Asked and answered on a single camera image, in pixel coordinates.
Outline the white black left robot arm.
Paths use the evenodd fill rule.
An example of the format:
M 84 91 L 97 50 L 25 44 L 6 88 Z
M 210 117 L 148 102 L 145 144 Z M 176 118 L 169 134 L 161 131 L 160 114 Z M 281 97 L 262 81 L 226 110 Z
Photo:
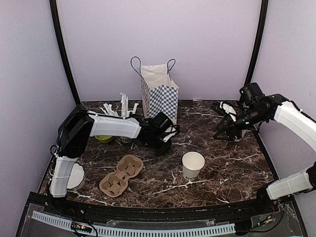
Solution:
M 49 185 L 49 192 L 54 197 L 50 207 L 59 215 L 70 211 L 69 203 L 62 198 L 67 194 L 73 166 L 84 153 L 90 137 L 136 139 L 161 155 L 171 147 L 171 138 L 179 132 L 180 127 L 163 112 L 154 118 L 142 118 L 136 114 L 120 118 L 89 111 L 83 105 L 76 106 L 58 128 L 53 153 L 56 165 Z

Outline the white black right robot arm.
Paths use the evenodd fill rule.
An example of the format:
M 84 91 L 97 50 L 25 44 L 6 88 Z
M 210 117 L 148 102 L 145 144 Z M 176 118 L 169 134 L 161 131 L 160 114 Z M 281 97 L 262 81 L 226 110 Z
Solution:
M 212 109 L 222 116 L 216 126 L 215 140 L 239 141 L 254 125 L 260 126 L 271 120 L 287 127 L 305 141 L 313 150 L 316 148 L 316 121 L 304 113 L 293 101 L 280 94 L 266 96 L 260 86 L 249 83 L 240 89 L 241 101 L 245 105 L 240 113 L 227 102 L 214 102 Z M 263 214 L 271 206 L 271 200 L 316 188 L 316 166 L 312 165 L 286 178 L 274 181 L 257 192 L 252 210 Z

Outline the white paper coffee cup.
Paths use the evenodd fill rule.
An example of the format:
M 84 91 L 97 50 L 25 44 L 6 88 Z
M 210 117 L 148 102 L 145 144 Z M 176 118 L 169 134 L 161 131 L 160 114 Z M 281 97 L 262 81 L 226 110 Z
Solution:
M 204 167 L 205 159 L 200 153 L 188 152 L 182 157 L 182 165 L 183 177 L 188 181 L 192 181 L 197 178 Z

